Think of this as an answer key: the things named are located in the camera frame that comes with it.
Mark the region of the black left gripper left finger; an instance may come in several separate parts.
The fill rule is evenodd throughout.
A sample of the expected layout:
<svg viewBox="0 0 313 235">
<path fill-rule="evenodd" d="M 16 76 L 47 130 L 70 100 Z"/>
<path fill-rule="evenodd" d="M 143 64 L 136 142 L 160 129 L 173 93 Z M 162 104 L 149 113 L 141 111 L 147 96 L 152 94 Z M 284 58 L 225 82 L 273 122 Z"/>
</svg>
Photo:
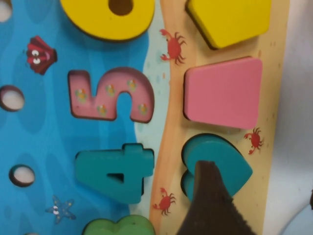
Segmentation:
<svg viewBox="0 0 313 235">
<path fill-rule="evenodd" d="M 178 234 L 255 234 L 234 205 L 214 162 L 196 163 L 193 199 Z"/>
</svg>

